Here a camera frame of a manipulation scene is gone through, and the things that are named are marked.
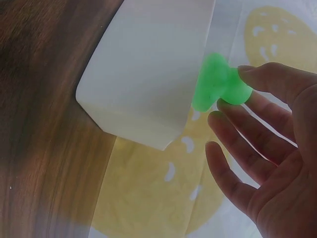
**hand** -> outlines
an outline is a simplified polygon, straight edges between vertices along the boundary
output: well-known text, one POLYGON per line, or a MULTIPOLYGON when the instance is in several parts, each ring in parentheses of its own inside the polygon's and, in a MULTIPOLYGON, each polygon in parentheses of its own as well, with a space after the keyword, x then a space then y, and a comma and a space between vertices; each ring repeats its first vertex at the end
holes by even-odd
POLYGON ((298 148, 242 106, 220 100, 220 112, 210 114, 209 125, 260 188, 239 180, 215 142, 206 144, 209 169, 223 193, 252 219, 264 238, 317 238, 317 75, 278 63, 242 66, 239 74, 254 89, 270 92, 289 105, 292 113, 256 92, 246 103, 298 148))

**wooden table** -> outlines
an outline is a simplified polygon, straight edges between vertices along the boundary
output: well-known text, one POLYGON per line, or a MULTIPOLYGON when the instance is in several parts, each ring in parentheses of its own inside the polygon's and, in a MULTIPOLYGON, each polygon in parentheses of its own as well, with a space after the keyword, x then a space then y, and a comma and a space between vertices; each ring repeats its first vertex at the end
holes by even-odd
POLYGON ((123 0, 0 2, 0 237, 87 237, 114 136, 75 89, 123 0))

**green suction cup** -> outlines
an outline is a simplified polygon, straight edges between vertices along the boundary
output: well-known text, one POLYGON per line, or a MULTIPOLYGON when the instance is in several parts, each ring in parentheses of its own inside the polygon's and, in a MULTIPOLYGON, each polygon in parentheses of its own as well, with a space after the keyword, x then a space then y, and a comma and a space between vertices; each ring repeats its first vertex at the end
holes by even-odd
POLYGON ((238 69, 229 67, 225 58, 217 53, 207 56, 200 70, 192 106, 206 112, 219 98, 239 105, 251 96, 252 88, 239 77, 238 69))

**yellow printed design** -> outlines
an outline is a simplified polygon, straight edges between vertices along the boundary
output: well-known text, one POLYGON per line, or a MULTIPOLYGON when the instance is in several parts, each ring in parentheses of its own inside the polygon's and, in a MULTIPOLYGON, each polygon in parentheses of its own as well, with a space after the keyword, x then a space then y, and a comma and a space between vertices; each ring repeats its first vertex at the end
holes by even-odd
POLYGON ((205 143, 217 141, 207 116, 191 110, 165 151, 118 138, 92 226, 110 238, 183 238, 210 219, 223 195, 206 163, 205 143))
POLYGON ((317 72, 317 37, 302 20, 279 7, 256 8, 248 16, 245 49, 253 66, 280 62, 317 72))

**fingernail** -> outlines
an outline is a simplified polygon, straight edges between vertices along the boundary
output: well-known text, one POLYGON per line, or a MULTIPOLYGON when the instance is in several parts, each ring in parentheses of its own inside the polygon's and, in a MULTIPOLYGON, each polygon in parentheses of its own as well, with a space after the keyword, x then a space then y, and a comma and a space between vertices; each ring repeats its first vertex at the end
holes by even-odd
POLYGON ((238 67, 238 70, 240 71, 240 72, 246 72, 246 71, 249 71, 249 70, 251 70, 251 69, 254 69, 255 67, 254 66, 251 66, 251 65, 240 65, 239 67, 238 67))

